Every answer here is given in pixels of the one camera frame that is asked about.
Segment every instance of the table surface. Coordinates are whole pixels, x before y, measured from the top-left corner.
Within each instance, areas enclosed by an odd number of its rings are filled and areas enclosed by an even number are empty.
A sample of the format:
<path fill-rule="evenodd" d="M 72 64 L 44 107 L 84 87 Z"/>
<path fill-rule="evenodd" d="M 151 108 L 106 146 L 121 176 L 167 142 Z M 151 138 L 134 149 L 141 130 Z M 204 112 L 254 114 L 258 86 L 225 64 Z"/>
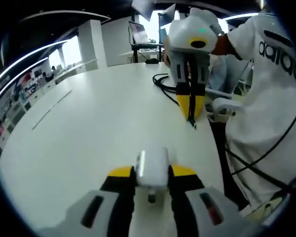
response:
<path fill-rule="evenodd" d="M 138 52 L 139 52 L 138 53 L 139 55 L 140 54 L 147 55 L 147 54 L 158 54 L 159 53 L 158 49 L 156 49 L 156 50 L 150 49 L 150 50 L 147 50 L 147 51 L 138 50 Z M 126 53 L 122 53 L 119 56 L 132 56 L 133 54 L 134 54 L 134 51 L 129 51 L 129 52 L 126 52 Z"/>
<path fill-rule="evenodd" d="M 83 65 L 84 65 L 83 63 L 80 63 L 80 64 L 78 64 L 78 65 L 75 65 L 75 66 L 73 66 L 73 67 L 71 67 L 71 68 L 69 68 L 69 69 L 63 71 L 63 72 L 60 73 L 59 75 L 57 75 L 53 80 L 57 80 L 58 78 L 60 78 L 60 77 L 62 77 L 62 76 L 64 76 L 64 75 L 66 75 L 67 73 L 69 73 L 69 72 L 71 72 L 71 71 L 73 71 L 73 70 L 75 70 L 75 69 L 77 69 L 78 67 L 81 67 L 81 66 L 83 66 Z"/>
<path fill-rule="evenodd" d="M 153 75 L 167 72 L 163 63 L 142 63 L 78 74 L 22 117 L 1 155 L 0 179 L 34 230 L 57 226 L 66 210 L 99 189 L 112 169 L 135 165 L 138 152 L 151 144 L 167 147 L 171 162 L 192 167 L 205 186 L 223 192 L 206 111 L 193 129 L 152 82 Z M 168 194 L 155 205 L 146 194 L 136 190 L 130 236 L 164 236 L 165 229 L 175 229 Z"/>

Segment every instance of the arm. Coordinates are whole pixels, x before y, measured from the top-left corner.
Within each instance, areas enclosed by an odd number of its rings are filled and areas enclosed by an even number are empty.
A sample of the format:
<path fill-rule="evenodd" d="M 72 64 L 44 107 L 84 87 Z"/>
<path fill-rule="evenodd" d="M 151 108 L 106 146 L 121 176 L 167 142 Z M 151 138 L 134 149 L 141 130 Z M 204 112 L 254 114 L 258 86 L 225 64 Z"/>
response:
<path fill-rule="evenodd" d="M 237 59 L 241 60 L 241 57 L 237 54 L 236 50 L 230 43 L 227 35 L 218 36 L 217 43 L 212 51 L 214 55 L 228 55 L 232 54 L 236 56 Z"/>
<path fill-rule="evenodd" d="M 170 66 L 170 60 L 168 57 L 168 51 L 169 51 L 169 39 L 168 37 L 164 40 L 164 54 L 163 54 L 163 61 L 166 66 Z M 230 43 L 227 35 L 218 36 L 216 46 L 214 50 L 212 51 L 212 54 L 214 55 L 228 55 L 232 54 L 237 59 L 242 60 L 242 58 L 237 54 L 236 50 Z"/>

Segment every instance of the person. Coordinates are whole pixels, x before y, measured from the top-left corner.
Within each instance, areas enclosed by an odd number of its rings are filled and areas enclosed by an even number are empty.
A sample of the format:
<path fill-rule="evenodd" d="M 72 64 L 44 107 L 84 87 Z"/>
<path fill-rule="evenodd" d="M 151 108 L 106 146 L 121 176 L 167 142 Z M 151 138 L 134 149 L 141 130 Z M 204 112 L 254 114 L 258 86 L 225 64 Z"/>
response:
<path fill-rule="evenodd" d="M 30 95 L 31 95 L 31 92 L 28 88 L 25 88 L 24 89 L 24 99 L 28 98 Z"/>
<path fill-rule="evenodd" d="M 54 73 L 49 73 L 47 75 L 46 72 L 43 72 L 43 78 L 45 79 L 46 82 L 50 82 L 51 80 L 54 79 Z"/>
<path fill-rule="evenodd" d="M 226 124 L 211 124 L 219 151 L 225 195 L 239 209 L 250 205 L 251 210 L 270 200 L 280 188 L 244 169 L 244 165 L 225 152 L 225 145 L 247 163 L 264 155 L 283 136 L 296 116 L 296 59 L 284 50 L 268 45 L 259 35 L 255 19 L 225 35 L 218 36 L 212 54 L 235 55 L 253 60 L 253 83 L 245 96 L 243 110 L 229 118 Z M 169 66 L 165 40 L 165 64 Z M 296 123 L 287 136 L 255 168 L 289 184 L 296 178 Z"/>
<path fill-rule="evenodd" d="M 45 80 L 46 82 L 48 82 L 48 81 L 46 80 L 46 77 L 47 77 L 46 72 L 43 72 L 43 73 L 42 73 L 42 76 L 43 76 L 43 77 L 42 77 L 42 81 Z"/>
<path fill-rule="evenodd" d="M 227 75 L 226 56 L 216 56 L 209 75 L 207 87 L 213 90 L 223 91 Z"/>
<path fill-rule="evenodd" d="M 55 66 L 52 66 L 52 67 L 51 67 L 51 70 L 52 70 L 52 73 L 51 73 L 51 75 L 49 75 L 50 77 L 51 77 L 51 76 L 55 77 L 55 76 L 58 75 L 59 70 L 56 69 Z"/>

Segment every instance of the ceiling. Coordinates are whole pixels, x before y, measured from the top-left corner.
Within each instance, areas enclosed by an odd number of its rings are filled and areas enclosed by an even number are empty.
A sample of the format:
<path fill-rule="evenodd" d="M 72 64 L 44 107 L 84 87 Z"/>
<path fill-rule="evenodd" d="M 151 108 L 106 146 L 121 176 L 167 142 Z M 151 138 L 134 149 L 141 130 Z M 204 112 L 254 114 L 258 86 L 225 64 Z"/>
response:
<path fill-rule="evenodd" d="M 105 0 L 101 1 L 101 3 L 92 1 L 92 3 L 77 4 L 75 2 L 74 4 L 66 3 L 66 5 L 58 6 L 40 1 L 29 8 L 24 7 L 18 1 L 18 4 L 15 6 L 5 9 L 3 20 L 0 21 L 0 39 L 2 37 L 4 39 L 2 44 L 3 51 L 1 52 L 4 58 L 4 66 L 0 61 L 0 72 L 18 58 L 37 48 L 55 41 L 71 38 L 77 34 L 76 28 L 89 19 L 105 20 L 102 17 L 90 17 L 89 15 L 72 13 L 45 15 L 22 21 L 25 17 L 52 10 L 79 10 L 101 14 L 115 20 L 132 14 L 131 2 L 132 0 Z M 180 12 L 188 13 L 189 6 L 196 6 L 209 9 L 218 17 L 259 11 L 259 6 L 255 0 L 157 0 L 155 8 L 165 9 L 173 2 L 177 3 L 177 9 Z M 231 23 L 239 25 L 242 21 L 235 20 Z M 43 50 L 41 53 L 37 53 L 24 60 L 9 73 L 10 77 L 38 61 L 42 54 L 48 56 L 48 51 Z"/>

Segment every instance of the black cable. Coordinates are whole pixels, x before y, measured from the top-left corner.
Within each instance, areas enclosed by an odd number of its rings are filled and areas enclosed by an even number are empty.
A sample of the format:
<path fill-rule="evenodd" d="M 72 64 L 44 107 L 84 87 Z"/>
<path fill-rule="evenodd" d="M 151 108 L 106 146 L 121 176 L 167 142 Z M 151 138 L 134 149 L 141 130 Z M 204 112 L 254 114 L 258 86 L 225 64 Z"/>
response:
<path fill-rule="evenodd" d="M 287 130 L 284 132 L 284 134 L 282 135 L 282 137 L 280 137 L 280 139 L 270 148 L 270 150 L 268 150 L 263 156 L 261 156 L 259 159 L 255 160 L 254 162 L 250 163 L 248 165 L 248 167 L 244 167 L 241 168 L 239 170 L 236 170 L 235 172 L 233 172 L 231 175 L 235 175 L 240 173 L 241 171 L 252 167 L 253 165 L 255 165 L 256 163 L 258 163 L 259 161 L 261 161 L 262 159 L 264 159 L 268 154 L 270 154 L 283 140 L 284 138 L 287 136 L 287 134 L 290 132 L 290 130 L 292 129 L 292 127 L 294 126 L 294 124 L 296 123 L 296 116 L 294 118 L 294 120 L 292 121 L 291 125 L 287 128 Z M 228 148 L 226 148 L 226 152 L 228 152 L 230 155 L 232 155 L 233 157 L 236 158 L 236 154 L 231 152 Z"/>
<path fill-rule="evenodd" d="M 163 75 L 166 75 L 166 76 L 161 77 L 161 78 L 159 78 L 159 79 L 156 79 L 156 76 L 163 76 Z M 167 86 L 167 85 L 162 84 L 162 81 L 165 80 L 165 79 L 167 79 L 167 78 L 169 78 L 169 76 L 168 76 L 167 73 L 161 73 L 161 74 L 156 74 L 156 75 L 154 75 L 154 76 L 152 77 L 152 81 L 153 81 L 153 83 L 154 83 L 156 86 L 158 86 L 158 87 L 161 89 L 161 91 L 162 91 L 162 92 L 163 92 L 163 93 L 164 93 L 164 94 L 165 94 L 170 100 L 172 100 L 177 106 L 179 106 L 178 102 L 177 102 L 175 99 L 173 99 L 170 95 L 168 95 L 168 94 L 166 93 L 166 91 L 167 91 L 167 92 L 170 92 L 170 93 L 176 93 L 176 88 L 173 87 L 173 86 Z"/>
<path fill-rule="evenodd" d="M 241 162 L 247 169 L 250 169 L 252 172 L 254 172 L 255 174 L 257 174 L 258 176 L 262 177 L 263 179 L 265 179 L 266 181 L 270 182 L 271 184 L 279 187 L 280 189 L 282 189 L 285 192 L 291 193 L 293 191 L 293 187 L 291 187 L 290 185 L 285 184 L 284 182 L 273 178 L 272 176 L 264 173 L 263 171 L 250 166 L 251 164 L 245 162 L 243 159 L 241 159 L 239 156 L 235 155 L 234 156 L 239 162 Z"/>

